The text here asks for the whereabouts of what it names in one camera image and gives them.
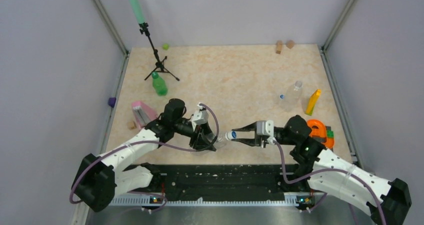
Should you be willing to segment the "clear plastic bottle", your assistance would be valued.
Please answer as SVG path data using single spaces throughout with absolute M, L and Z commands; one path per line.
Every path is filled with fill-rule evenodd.
M 298 103 L 303 93 L 303 82 L 297 80 L 294 84 L 290 85 L 286 92 L 282 95 L 285 96 L 282 101 L 282 107 L 286 112 L 291 111 Z

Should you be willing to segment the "green plastic bottle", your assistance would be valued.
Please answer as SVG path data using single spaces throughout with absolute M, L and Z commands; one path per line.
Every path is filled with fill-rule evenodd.
M 166 96 L 168 94 L 168 87 L 165 80 L 156 71 L 152 72 L 151 77 L 152 87 L 154 88 L 156 94 L 158 96 Z

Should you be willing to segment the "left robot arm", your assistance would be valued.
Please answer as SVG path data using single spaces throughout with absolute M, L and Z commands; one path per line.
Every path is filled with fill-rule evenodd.
M 213 110 L 199 103 L 190 118 L 184 117 L 186 111 L 183 100 L 172 98 L 159 117 L 128 141 L 109 152 L 86 155 L 71 185 L 69 202 L 85 203 L 94 212 L 100 212 L 122 194 L 140 188 L 156 191 L 161 183 L 159 176 L 144 165 L 129 166 L 161 147 L 194 153 L 215 151 L 220 128 Z

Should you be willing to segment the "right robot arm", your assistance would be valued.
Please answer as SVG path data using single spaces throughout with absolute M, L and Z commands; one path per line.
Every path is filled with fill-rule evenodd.
M 293 180 L 284 174 L 285 184 L 299 191 L 309 188 L 326 193 L 356 207 L 369 215 L 377 225 L 402 225 L 412 206 L 409 186 L 396 178 L 388 180 L 371 174 L 350 163 L 310 136 L 311 128 L 299 115 L 291 117 L 284 127 L 273 120 L 259 120 L 235 132 L 253 132 L 253 138 L 235 138 L 251 147 L 276 145 L 284 157 L 282 145 L 293 145 L 290 151 L 298 163 Z

